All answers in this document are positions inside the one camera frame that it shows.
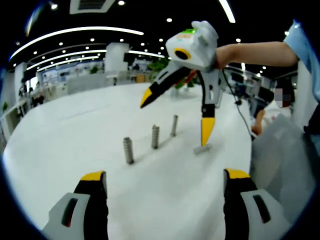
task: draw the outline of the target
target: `light blue shirt sleeve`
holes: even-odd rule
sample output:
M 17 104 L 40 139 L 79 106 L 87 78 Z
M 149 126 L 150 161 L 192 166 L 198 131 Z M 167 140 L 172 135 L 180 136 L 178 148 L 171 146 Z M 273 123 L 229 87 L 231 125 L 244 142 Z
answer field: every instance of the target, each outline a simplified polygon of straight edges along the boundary
M 320 63 L 300 23 L 293 21 L 284 42 L 312 74 L 312 94 L 315 100 L 320 103 Z
M 310 63 L 310 44 L 300 23 L 293 21 L 289 29 L 289 35 L 285 37 L 284 42 L 294 51 L 297 57 L 304 63 L 309 72 L 312 72 Z

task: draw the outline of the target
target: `cable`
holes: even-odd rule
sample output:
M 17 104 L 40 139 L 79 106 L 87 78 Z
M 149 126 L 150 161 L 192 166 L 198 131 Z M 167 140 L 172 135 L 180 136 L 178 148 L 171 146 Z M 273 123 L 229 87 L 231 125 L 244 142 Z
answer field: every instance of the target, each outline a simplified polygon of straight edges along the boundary
M 250 135 L 250 137 L 251 137 L 251 131 L 250 131 L 249 127 L 248 127 L 248 124 L 247 124 L 247 122 L 246 122 L 246 120 L 245 120 L 245 117 L 242 115 L 242 113 L 241 113 L 241 111 L 240 111 L 240 109 L 239 109 L 239 104 L 238 104 L 238 103 L 239 103 L 239 100 L 236 99 L 236 95 L 235 95 L 234 91 L 232 90 L 232 88 L 231 88 L 231 86 L 230 86 L 230 83 L 229 83 L 228 80 L 227 80 L 225 71 L 224 71 L 223 69 L 222 69 L 222 73 L 223 73 L 223 76 L 224 76 L 224 80 L 225 80 L 226 84 L 228 85 L 228 87 L 229 87 L 229 89 L 230 89 L 230 91 L 231 91 L 231 93 L 232 93 L 232 96 L 233 96 L 233 98 L 234 98 L 234 100 L 235 100 L 236 108 L 238 109 L 238 112 L 239 112 L 240 116 L 242 117 L 243 122 L 244 122 L 244 124 L 245 124 L 245 126 L 246 126 L 246 129 L 247 129 L 247 131 L 248 131 L 248 133 L 249 133 L 249 135 Z

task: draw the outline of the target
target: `metal standoff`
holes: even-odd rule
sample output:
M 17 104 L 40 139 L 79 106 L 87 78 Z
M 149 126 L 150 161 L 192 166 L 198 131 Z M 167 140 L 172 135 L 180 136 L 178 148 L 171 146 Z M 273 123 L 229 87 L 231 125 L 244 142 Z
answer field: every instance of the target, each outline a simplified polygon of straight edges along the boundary
M 172 131 L 171 136 L 175 137 L 177 135 L 177 123 L 178 123 L 178 116 L 173 116 L 173 125 L 172 125 Z
M 160 127 L 153 125 L 152 126 L 152 140 L 151 140 L 151 147 L 153 149 L 157 149 L 159 146 L 159 131 Z
M 125 137 L 123 139 L 123 148 L 124 148 L 124 155 L 125 155 L 125 160 L 128 164 L 133 164 L 134 163 L 134 153 L 132 149 L 132 141 L 130 137 Z

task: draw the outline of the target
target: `black ceiling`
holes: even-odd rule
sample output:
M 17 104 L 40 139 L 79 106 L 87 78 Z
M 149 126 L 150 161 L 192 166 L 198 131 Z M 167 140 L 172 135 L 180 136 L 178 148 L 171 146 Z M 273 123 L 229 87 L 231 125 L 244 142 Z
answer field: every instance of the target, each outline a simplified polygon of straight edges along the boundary
M 236 43 L 236 39 L 241 39 L 242 43 L 256 43 L 268 41 L 282 41 L 285 37 L 285 31 L 289 29 L 293 22 L 293 16 L 288 11 L 287 6 L 275 0 L 228 0 L 228 3 L 234 14 L 235 23 L 230 23 L 222 6 L 218 0 L 186 1 L 186 0 L 125 0 L 124 6 L 119 6 L 116 0 L 107 13 L 81 13 L 69 14 L 69 0 L 52 0 L 58 4 L 58 9 L 51 10 L 47 1 L 6 1 L 2 10 L 11 13 L 2 15 L 2 22 L 6 23 L 4 42 L 1 51 L 1 63 L 7 64 L 11 54 L 19 46 L 15 44 L 19 41 L 21 46 L 31 40 L 59 30 L 89 27 L 89 26 L 107 26 L 126 28 L 144 32 L 144 35 L 131 33 L 106 31 L 106 30 L 88 30 L 72 33 L 64 33 L 41 40 L 14 56 L 7 65 L 8 69 L 13 68 L 13 64 L 28 62 L 32 60 L 37 63 L 42 61 L 41 55 L 50 51 L 57 50 L 45 57 L 55 57 L 61 55 L 61 48 L 67 48 L 74 45 L 92 44 L 91 38 L 94 38 L 94 44 L 90 45 L 90 50 L 105 49 L 111 42 L 119 42 L 124 39 L 129 43 L 132 50 L 144 51 L 148 49 L 149 53 L 161 52 L 168 55 L 160 47 L 165 45 L 168 38 L 176 33 L 191 27 L 194 20 L 207 20 L 215 28 L 219 35 L 218 45 Z M 29 36 L 26 37 L 25 26 L 38 6 L 42 5 L 37 20 L 34 22 Z M 172 18 L 172 22 L 167 22 L 167 18 Z M 68 52 L 85 51 L 85 46 L 69 48 Z M 285 73 L 295 70 L 294 67 L 267 67 L 263 71 L 263 76 L 275 78 Z M 258 73 L 262 70 L 261 66 L 246 65 L 248 71 Z

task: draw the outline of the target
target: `curved led light strip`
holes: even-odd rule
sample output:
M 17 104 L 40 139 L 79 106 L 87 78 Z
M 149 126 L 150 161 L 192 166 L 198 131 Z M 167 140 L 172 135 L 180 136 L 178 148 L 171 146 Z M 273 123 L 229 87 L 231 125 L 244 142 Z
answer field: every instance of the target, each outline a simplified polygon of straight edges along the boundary
M 43 36 L 40 36 L 27 44 L 23 45 L 20 47 L 17 51 L 15 51 L 9 60 L 11 60 L 15 55 L 20 53 L 23 49 L 29 47 L 30 45 L 39 42 L 43 39 L 50 38 L 55 35 L 59 34 L 65 34 L 65 33 L 71 33 L 71 32 L 78 32 L 78 31 L 86 31 L 86 30 L 107 30 L 107 31 L 118 31 L 118 32 L 124 32 L 124 33 L 129 33 L 129 34 L 137 34 L 137 35 L 143 35 L 144 33 L 142 31 L 136 31 L 136 30 L 131 30 L 131 29 L 126 29 L 126 28 L 121 28 L 121 27 L 112 27 L 112 26 L 83 26 L 83 27 L 75 27 L 75 28 L 69 28 L 65 30 L 60 30 L 60 31 L 55 31 Z
M 41 65 L 43 63 L 46 63 L 46 62 L 49 62 L 49 61 L 52 61 L 52 60 L 55 60 L 55 59 L 67 57 L 67 56 L 78 55 L 78 54 L 89 54 L 89 53 L 106 53 L 106 52 L 107 52 L 107 50 L 104 50 L 104 49 L 102 49 L 102 50 L 88 50 L 88 51 L 72 52 L 72 53 L 68 53 L 68 54 L 64 54 L 64 55 L 60 55 L 60 56 L 55 56 L 55 57 L 49 58 L 47 60 L 38 62 L 38 63 L 28 67 L 26 70 L 30 70 L 30 69 L 32 69 L 32 68 L 34 68 L 34 67 L 36 67 L 38 65 Z M 165 57 L 164 55 L 159 55 L 159 54 L 150 53 L 150 52 L 144 52 L 144 51 L 132 51 L 132 50 L 130 50 L 128 53 L 129 54 L 148 55 L 148 56 L 153 56 L 153 57 L 158 57 L 158 58 L 164 58 Z M 80 57 L 80 58 L 66 60 L 66 61 L 60 61 L 60 62 L 51 64 L 49 66 L 44 66 L 44 67 L 38 69 L 37 72 L 40 72 L 43 69 L 51 68 L 51 67 L 54 67 L 54 66 L 57 66 L 57 65 L 60 65 L 60 64 L 75 62 L 75 61 L 79 61 L 79 60 L 97 59 L 97 58 L 99 58 L 99 57 L 98 56 L 88 56 L 88 57 Z
M 60 65 L 60 64 L 66 64 L 66 63 L 76 62 L 76 61 L 80 61 L 80 60 L 98 59 L 98 58 L 99 58 L 98 56 L 86 56 L 86 57 L 79 57 L 79 58 L 76 58 L 76 59 L 71 59 L 71 60 L 66 60 L 66 61 L 60 61 L 60 62 L 51 64 L 49 66 L 44 66 L 44 67 L 38 69 L 37 72 L 40 72 L 40 71 L 42 71 L 44 69 L 48 69 L 48 68 L 51 68 L 51 67 L 54 67 L 54 66 L 57 66 L 57 65 Z
M 47 60 L 40 61 L 40 62 L 38 62 L 38 63 L 36 63 L 36 64 L 34 64 L 32 66 L 27 67 L 26 70 L 33 69 L 36 66 L 39 66 L 39 65 L 44 64 L 46 62 L 50 62 L 52 60 L 59 59 L 59 58 L 64 58 L 64 57 L 78 55 L 78 54 L 92 54 L 92 53 L 106 53 L 106 52 L 107 52 L 107 50 L 87 50 L 87 51 L 77 51 L 77 52 L 67 53 L 67 54 L 63 54 L 63 55 L 59 55 L 59 56 L 55 56 L 55 57 L 49 58 Z
M 150 53 L 150 52 L 144 52 L 144 51 L 132 51 L 129 50 L 128 53 L 130 54 L 142 54 L 142 55 L 148 55 L 148 56 L 153 56 L 153 57 L 158 57 L 158 58 L 164 58 L 164 55 L 159 55 L 159 54 L 155 54 L 155 53 Z
M 232 13 L 231 8 L 230 8 L 227 0 L 219 0 L 219 2 L 221 4 L 221 6 L 223 7 L 223 10 L 224 10 L 227 18 L 229 19 L 229 22 L 232 24 L 235 24 L 236 20 L 235 20 L 234 14 Z

